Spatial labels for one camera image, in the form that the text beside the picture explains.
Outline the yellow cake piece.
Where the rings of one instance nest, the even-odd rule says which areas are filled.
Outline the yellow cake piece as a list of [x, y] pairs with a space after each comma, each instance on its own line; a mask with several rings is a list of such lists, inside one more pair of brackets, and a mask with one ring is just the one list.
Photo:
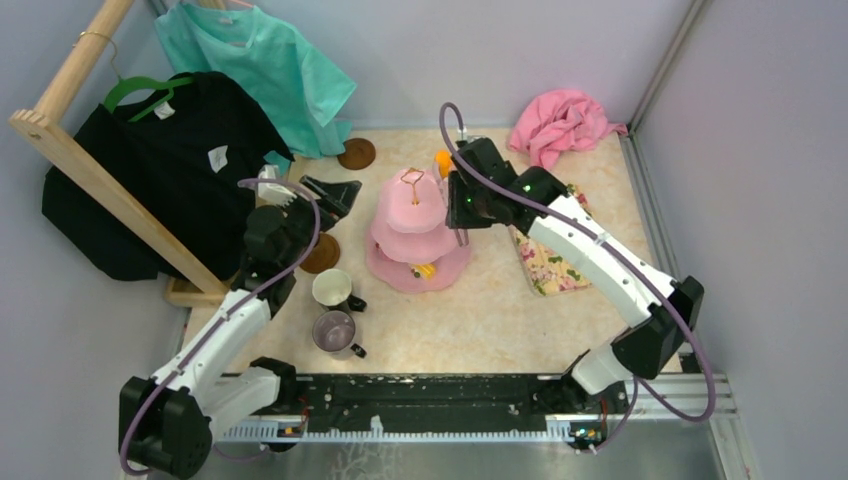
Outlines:
[[431, 279], [437, 272], [436, 266], [428, 264], [411, 264], [411, 272], [415, 278]]

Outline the pink-tipped metal tongs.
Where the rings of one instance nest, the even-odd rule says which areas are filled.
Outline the pink-tipped metal tongs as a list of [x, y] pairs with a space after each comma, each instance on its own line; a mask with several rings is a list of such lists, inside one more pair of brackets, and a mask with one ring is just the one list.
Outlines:
[[456, 235], [457, 245], [459, 247], [466, 247], [469, 245], [469, 235], [466, 229], [455, 229], [454, 233]]

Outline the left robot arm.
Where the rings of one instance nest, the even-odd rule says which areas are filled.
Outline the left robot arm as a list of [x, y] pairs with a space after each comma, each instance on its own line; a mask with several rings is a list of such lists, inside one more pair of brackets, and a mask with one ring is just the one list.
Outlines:
[[268, 407], [277, 414], [302, 411], [296, 369], [283, 361], [260, 357], [238, 376], [220, 379], [284, 305], [296, 269], [320, 234], [350, 213], [362, 184], [310, 176], [277, 184], [280, 192], [247, 217], [241, 265], [211, 320], [169, 362], [122, 387], [118, 453], [126, 474], [158, 470], [189, 479], [251, 414]]

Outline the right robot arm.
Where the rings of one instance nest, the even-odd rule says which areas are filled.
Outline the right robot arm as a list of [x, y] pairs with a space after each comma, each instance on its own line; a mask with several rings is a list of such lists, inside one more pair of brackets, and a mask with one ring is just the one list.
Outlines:
[[542, 167], [516, 173], [486, 137], [459, 140], [448, 177], [451, 228], [512, 226], [562, 257], [616, 307], [627, 327], [567, 370], [563, 398], [590, 411], [603, 390], [633, 376], [655, 378], [685, 340], [676, 318], [694, 328], [704, 296], [692, 276], [678, 281], [610, 236], [564, 183]]

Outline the pink cloth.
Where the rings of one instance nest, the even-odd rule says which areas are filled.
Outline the pink cloth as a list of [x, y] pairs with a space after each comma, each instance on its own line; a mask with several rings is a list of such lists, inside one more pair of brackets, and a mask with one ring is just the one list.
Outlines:
[[607, 136], [627, 133], [627, 126], [610, 121], [603, 106], [587, 93], [556, 89], [529, 102], [507, 146], [526, 154], [531, 165], [550, 170], [564, 152], [591, 151]]

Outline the pink three-tier cake stand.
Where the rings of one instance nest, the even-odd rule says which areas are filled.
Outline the pink three-tier cake stand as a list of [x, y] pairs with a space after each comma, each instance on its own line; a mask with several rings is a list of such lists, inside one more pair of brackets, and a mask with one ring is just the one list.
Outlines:
[[[457, 245], [446, 224], [445, 182], [417, 168], [398, 171], [384, 182], [376, 214], [365, 237], [369, 271], [390, 287], [417, 294], [451, 286], [471, 258], [470, 243]], [[411, 264], [436, 266], [431, 279], [415, 278]]]

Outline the floral serving tray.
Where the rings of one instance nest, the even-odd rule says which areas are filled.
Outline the floral serving tray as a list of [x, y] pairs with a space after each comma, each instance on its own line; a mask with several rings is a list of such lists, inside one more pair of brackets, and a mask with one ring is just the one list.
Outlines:
[[578, 291], [591, 286], [586, 276], [546, 246], [508, 228], [522, 271], [531, 291], [542, 297]]

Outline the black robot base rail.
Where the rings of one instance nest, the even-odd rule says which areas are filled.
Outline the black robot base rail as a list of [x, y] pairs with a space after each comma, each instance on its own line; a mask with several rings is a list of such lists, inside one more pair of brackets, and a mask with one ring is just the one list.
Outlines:
[[310, 433], [364, 432], [379, 418], [389, 433], [541, 431], [550, 415], [622, 414], [629, 395], [618, 382], [585, 396], [559, 375], [303, 374], [287, 400], [260, 414], [307, 417]]

